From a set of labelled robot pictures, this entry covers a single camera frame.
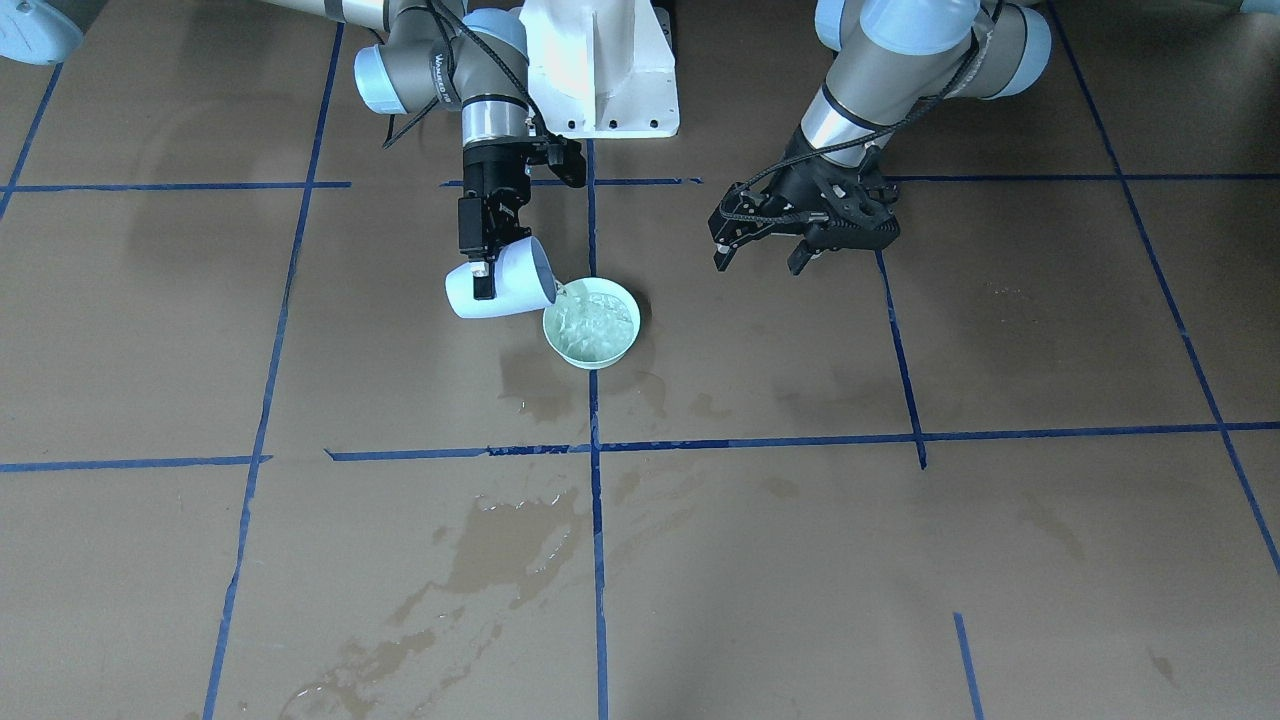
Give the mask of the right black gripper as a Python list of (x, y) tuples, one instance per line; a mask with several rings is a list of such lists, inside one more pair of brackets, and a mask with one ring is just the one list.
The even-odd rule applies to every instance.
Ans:
[(458, 200), (460, 251), (472, 263), (476, 301), (497, 297), (500, 250), (527, 231), (521, 208), (530, 202), (530, 141), (489, 140), (463, 146), (463, 197)]

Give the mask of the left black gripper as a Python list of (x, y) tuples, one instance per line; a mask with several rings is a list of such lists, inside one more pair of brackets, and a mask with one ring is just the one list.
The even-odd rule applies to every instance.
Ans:
[[(844, 167), (826, 156), (810, 158), (780, 170), (765, 188), (765, 214), (819, 213), (823, 222), (778, 223), (771, 234), (800, 236), (787, 258), (791, 275), (828, 249), (882, 250), (900, 236), (892, 206), (899, 188), (884, 179), (879, 168), (881, 147), (872, 145), (855, 167)], [(723, 228), (713, 234), (716, 269), (726, 272), (736, 252), (760, 237), (758, 228)]]

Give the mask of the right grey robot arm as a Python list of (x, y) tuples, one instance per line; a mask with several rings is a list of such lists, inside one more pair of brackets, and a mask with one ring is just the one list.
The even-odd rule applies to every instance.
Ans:
[(297, 12), (380, 29), (358, 51), (355, 82), (383, 115), (460, 114), (463, 195), (460, 252), (477, 301), (500, 296), (500, 264), (529, 236), (518, 222), (536, 155), (532, 104), (525, 90), (524, 27), (502, 10), (468, 12), (463, 1), (296, 1)]

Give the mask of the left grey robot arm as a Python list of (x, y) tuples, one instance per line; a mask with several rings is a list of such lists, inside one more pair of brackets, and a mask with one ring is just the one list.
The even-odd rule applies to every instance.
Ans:
[(951, 97), (1021, 94), (1053, 50), (1033, 1), (820, 1), (814, 22), (835, 59), (781, 159), (710, 214), (719, 272), (774, 234), (797, 240), (794, 274), (824, 252), (888, 247), (900, 234), (888, 141)]

